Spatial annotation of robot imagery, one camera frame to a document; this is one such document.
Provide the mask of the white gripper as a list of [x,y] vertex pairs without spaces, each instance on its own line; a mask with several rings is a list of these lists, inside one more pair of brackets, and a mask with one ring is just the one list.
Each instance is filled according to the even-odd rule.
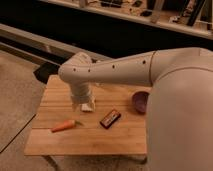
[[89,111],[95,110],[95,99],[92,98],[92,91],[88,83],[70,84],[70,96],[74,103],[72,103],[72,110],[76,111],[80,104],[88,103]]

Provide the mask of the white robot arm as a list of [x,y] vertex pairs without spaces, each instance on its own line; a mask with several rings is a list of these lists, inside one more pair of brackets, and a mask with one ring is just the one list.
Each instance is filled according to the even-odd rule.
[[76,104],[91,99],[92,82],[150,87],[148,171],[213,171],[213,51],[156,50],[98,63],[79,52],[58,75]]

